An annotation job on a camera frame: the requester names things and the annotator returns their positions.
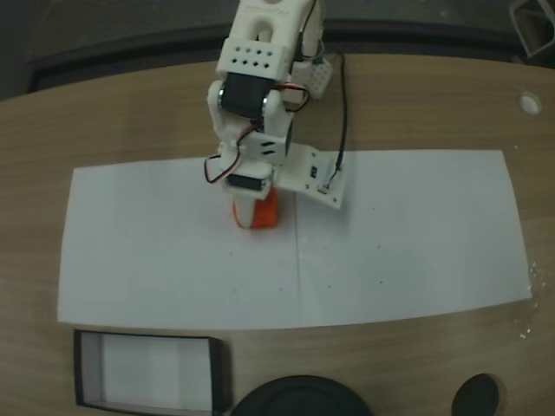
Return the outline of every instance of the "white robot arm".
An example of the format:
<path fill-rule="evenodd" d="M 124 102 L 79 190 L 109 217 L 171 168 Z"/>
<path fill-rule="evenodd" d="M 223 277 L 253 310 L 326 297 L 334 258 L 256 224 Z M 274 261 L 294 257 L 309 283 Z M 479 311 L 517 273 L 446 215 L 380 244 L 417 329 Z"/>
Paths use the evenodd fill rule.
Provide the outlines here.
<path fill-rule="evenodd" d="M 344 172 L 335 157 L 291 142 L 295 112 L 332 76 L 323 59 L 323 0 L 241 0 L 208 92 L 217 154 L 206 180 L 233 195 L 244 228 L 277 222 L 276 189 L 339 209 Z M 217 160 L 211 177 L 210 160 Z"/>

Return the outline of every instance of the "wooden table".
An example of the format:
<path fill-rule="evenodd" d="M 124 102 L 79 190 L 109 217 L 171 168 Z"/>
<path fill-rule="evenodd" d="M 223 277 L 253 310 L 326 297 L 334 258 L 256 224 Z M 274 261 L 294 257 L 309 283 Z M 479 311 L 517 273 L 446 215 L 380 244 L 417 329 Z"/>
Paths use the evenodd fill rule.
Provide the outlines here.
<path fill-rule="evenodd" d="M 100 414 L 75 406 L 72 328 L 56 323 L 71 173 L 77 166 L 211 153 L 216 138 L 206 91 L 214 69 L 214 63 L 161 68 L 0 102 L 1 414 Z M 350 148 L 502 149 L 528 258 L 553 269 L 555 72 L 350 55 L 348 90 Z M 542 100 L 541 115 L 520 109 L 526 90 Z M 336 77 L 324 99 L 298 115 L 296 140 L 336 149 L 340 120 Z M 506 415 L 551 415 L 555 303 L 553 279 L 545 281 L 525 340 L 513 320 L 529 302 L 397 322 L 211 335 L 229 343 L 236 401 L 266 381 L 314 374 L 351 387 L 378 416 L 449 415 L 462 382 L 490 372 L 505 383 Z"/>

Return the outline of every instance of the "sheet of paper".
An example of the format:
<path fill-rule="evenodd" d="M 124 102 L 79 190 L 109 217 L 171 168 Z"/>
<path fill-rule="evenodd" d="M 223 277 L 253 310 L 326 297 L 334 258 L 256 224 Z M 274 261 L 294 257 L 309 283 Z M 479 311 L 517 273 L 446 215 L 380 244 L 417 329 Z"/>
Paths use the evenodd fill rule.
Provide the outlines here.
<path fill-rule="evenodd" d="M 502 152 L 347 155 L 343 210 L 297 199 L 304 326 L 436 315 L 530 296 Z"/>
<path fill-rule="evenodd" d="M 282 195 L 277 229 L 246 231 L 200 159 L 76 169 L 58 317 L 131 328 L 377 322 L 529 296 L 503 155 L 346 156 L 341 211 Z"/>
<path fill-rule="evenodd" d="M 104 401 L 212 410 L 207 340 L 103 335 Z"/>
<path fill-rule="evenodd" d="M 272 232 L 241 230 L 201 159 L 76 169 L 58 319 L 169 329 L 298 325 L 294 198 Z"/>

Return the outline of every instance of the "dark background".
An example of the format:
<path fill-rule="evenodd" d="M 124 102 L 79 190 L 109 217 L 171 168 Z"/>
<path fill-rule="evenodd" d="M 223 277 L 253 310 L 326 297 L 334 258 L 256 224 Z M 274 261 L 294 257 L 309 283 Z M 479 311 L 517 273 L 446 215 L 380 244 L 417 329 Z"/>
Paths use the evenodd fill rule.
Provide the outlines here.
<path fill-rule="evenodd" d="M 0 0 L 0 99 L 142 68 L 216 59 L 238 0 Z M 327 0 L 330 50 L 522 53 L 510 0 Z"/>

